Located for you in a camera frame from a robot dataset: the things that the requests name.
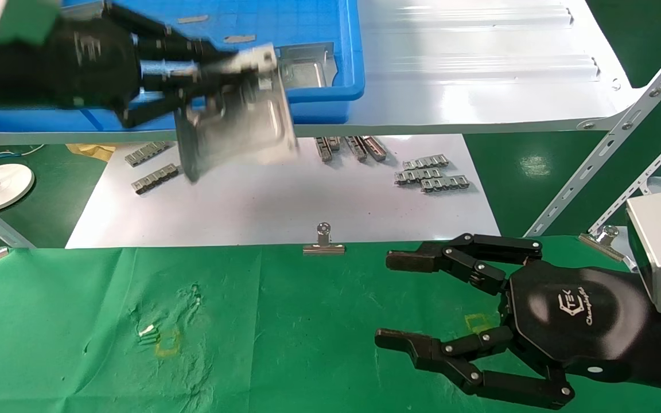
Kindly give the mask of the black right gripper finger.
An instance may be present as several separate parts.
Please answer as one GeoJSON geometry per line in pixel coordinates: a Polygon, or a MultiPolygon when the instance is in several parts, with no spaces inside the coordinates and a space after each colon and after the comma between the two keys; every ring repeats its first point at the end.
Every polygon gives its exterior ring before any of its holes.
{"type": "Polygon", "coordinates": [[[420,274],[446,272],[489,295],[498,295],[506,289],[506,273],[491,262],[525,265],[540,259],[539,241],[463,233],[449,241],[423,241],[414,251],[389,251],[386,267],[420,274]]]}

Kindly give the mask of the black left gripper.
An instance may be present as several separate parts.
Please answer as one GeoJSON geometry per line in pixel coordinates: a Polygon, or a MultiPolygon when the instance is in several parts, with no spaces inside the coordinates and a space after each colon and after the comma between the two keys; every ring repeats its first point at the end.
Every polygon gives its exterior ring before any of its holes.
{"type": "Polygon", "coordinates": [[[139,59],[223,62],[238,54],[218,49],[207,38],[187,37],[118,3],[105,2],[103,17],[60,17],[53,24],[48,35],[48,105],[108,109],[117,113],[121,126],[134,128],[217,93],[215,85],[179,87],[163,92],[155,101],[129,107],[139,94],[139,59]]]}

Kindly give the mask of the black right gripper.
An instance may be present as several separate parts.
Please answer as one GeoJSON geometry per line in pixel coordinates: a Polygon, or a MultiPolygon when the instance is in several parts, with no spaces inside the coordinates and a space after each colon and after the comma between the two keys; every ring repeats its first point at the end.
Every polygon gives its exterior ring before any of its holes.
{"type": "Polygon", "coordinates": [[[375,345],[407,353],[415,369],[445,376],[466,395],[546,410],[561,410],[576,395],[564,371],[606,383],[634,376],[634,352],[653,314],[650,298],[634,274],[537,261],[511,274],[506,297],[507,323],[516,335],[499,326],[441,341],[379,329],[375,345]],[[543,378],[473,364],[512,344],[525,363],[545,373],[543,378]]]}

